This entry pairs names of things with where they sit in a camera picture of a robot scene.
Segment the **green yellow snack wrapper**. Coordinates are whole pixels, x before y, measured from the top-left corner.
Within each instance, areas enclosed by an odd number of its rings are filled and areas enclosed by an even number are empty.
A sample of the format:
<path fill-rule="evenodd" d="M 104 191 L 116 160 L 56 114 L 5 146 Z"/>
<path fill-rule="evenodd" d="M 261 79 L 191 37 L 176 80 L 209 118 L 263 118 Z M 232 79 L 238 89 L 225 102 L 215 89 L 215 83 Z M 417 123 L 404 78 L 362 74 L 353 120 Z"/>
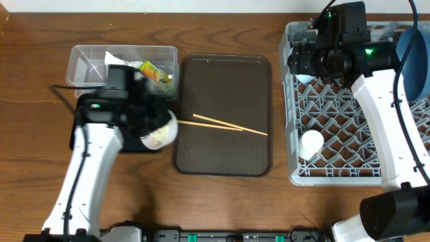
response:
<path fill-rule="evenodd" d="M 168 84 L 172 81 L 170 76 L 166 74 L 162 69 L 157 68 L 150 61 L 146 60 L 141 65 L 138 66 L 138 69 L 148 78 L 153 81 L 161 84 Z"/>

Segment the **blue round plate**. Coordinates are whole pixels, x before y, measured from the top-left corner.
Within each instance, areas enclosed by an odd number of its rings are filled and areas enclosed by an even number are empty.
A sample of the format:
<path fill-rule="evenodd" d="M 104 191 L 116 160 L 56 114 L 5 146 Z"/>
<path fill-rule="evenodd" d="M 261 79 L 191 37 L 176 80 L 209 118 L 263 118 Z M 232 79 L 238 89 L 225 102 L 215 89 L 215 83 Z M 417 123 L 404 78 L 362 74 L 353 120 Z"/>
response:
<path fill-rule="evenodd" d="M 429 96 L 429 30 L 419 28 L 402 69 L 409 102 Z"/>

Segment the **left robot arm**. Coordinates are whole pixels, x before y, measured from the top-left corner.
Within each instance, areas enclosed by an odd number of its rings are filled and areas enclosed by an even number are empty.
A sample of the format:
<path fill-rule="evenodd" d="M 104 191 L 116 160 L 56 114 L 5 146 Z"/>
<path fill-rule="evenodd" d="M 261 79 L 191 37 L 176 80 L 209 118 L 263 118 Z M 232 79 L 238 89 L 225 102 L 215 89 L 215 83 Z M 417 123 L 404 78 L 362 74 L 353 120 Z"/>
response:
<path fill-rule="evenodd" d="M 103 232 L 101 204 L 110 171 L 134 140 L 144 151 L 158 151 L 177 136 L 177 120 L 160 95 L 151 93 L 143 71 L 109 65 L 105 85 L 91 87 L 74 114 L 73 154 L 65 179 L 42 231 L 24 241 L 146 241 L 140 225 L 125 221 Z"/>

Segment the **white bowl with crumbs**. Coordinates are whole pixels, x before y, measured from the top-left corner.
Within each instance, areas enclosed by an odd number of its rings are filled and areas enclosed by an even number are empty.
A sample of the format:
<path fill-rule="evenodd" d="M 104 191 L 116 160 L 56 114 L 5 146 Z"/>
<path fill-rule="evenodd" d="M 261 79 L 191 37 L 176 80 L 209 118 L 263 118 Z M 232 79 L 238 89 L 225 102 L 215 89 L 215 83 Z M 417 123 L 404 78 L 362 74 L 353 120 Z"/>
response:
<path fill-rule="evenodd" d="M 178 120 L 171 110 L 168 110 L 168 113 L 170 114 L 171 119 L 166 123 L 166 125 L 140 138 L 141 143 L 146 148 L 154 151 L 159 150 L 170 145 L 177 138 L 179 130 Z"/>

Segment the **light blue bowl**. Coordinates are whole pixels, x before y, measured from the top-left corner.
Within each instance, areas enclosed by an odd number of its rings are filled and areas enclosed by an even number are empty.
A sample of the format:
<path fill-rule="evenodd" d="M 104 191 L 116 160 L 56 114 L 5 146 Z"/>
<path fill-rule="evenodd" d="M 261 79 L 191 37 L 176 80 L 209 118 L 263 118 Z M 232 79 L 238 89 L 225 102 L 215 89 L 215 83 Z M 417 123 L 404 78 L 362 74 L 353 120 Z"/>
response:
<path fill-rule="evenodd" d="M 315 79 L 315 77 L 310 75 L 296 75 L 297 80 L 299 80 L 301 83 L 310 83 Z"/>

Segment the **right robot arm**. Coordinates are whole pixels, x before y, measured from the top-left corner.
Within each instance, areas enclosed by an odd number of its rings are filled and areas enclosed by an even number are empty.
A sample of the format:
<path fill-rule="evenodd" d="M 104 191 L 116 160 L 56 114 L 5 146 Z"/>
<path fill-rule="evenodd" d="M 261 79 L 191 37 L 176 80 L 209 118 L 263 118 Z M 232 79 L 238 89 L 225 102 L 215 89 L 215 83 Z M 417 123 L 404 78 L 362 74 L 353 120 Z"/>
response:
<path fill-rule="evenodd" d="M 429 24 L 371 23 L 365 10 L 329 3 L 279 44 L 290 181 L 383 189 L 318 241 L 429 231 Z"/>

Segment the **wooden chopstick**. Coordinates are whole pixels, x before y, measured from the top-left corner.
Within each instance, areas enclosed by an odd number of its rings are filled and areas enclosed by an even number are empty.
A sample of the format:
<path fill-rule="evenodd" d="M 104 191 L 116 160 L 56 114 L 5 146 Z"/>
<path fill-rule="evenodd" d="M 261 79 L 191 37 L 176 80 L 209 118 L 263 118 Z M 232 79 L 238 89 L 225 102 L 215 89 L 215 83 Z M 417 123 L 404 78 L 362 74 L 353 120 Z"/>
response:
<path fill-rule="evenodd" d="M 217 124 L 222 124 L 222 125 L 225 125 L 225 126 L 229 126 L 231 128 L 238 128 L 238 129 L 241 129 L 241 130 L 245 130 L 247 132 L 252 132 L 252 133 L 255 133 L 255 134 L 261 134 L 261 135 L 264 135 L 264 136 L 268 136 L 268 133 L 265 133 L 265 132 L 261 132 L 261 131 L 258 131 L 258 130 L 253 130 L 253 129 L 250 129 L 250 128 L 246 128 L 244 126 L 239 126 L 237 124 L 232 124 L 232 123 L 229 123 L 229 122 L 217 120 L 217 119 L 206 117 L 206 116 L 202 116 L 202 115 L 199 115 L 199 114 L 193 114 L 193 117 L 199 118 L 199 119 L 202 119 L 202 120 L 206 120 L 206 121 L 210 121 L 210 122 L 214 122 L 214 123 L 217 123 Z"/>
<path fill-rule="evenodd" d="M 233 130 L 233 131 L 243 131 L 243 129 L 240 128 L 233 128 L 229 126 L 221 126 L 216 124 L 206 124 L 201 122 L 192 122 L 192 121 L 185 121 L 185 120 L 178 120 L 179 124 L 186 124 L 186 125 L 192 125 L 192 126 L 202 126 L 207 128 L 216 128 L 216 129 L 223 129 L 223 130 Z"/>

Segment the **white paper cup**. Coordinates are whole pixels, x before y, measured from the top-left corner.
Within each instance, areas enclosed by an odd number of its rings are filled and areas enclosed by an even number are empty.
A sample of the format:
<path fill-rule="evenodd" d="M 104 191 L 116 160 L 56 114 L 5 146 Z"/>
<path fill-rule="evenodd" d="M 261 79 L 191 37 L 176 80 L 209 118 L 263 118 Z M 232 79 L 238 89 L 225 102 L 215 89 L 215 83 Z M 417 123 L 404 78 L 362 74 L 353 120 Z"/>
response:
<path fill-rule="evenodd" d="M 298 156 L 309 160 L 323 149 L 324 137 L 317 130 L 307 130 L 299 139 Z"/>

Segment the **white paper napkin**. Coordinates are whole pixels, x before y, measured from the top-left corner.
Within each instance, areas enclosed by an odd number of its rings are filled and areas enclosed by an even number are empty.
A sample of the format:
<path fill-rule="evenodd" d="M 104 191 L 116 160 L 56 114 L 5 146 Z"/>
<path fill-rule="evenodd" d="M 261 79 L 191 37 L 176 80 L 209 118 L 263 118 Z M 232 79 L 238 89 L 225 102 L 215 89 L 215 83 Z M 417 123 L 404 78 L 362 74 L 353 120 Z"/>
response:
<path fill-rule="evenodd" d="M 105 52 L 104 63 L 105 63 L 105 65 L 126 65 L 126 66 L 130 66 L 130 67 L 134 67 L 136 69 L 139 69 L 140 66 L 143 64 L 142 61 L 122 60 L 118 57 L 115 57 L 113 54 L 111 54 L 108 51 Z"/>

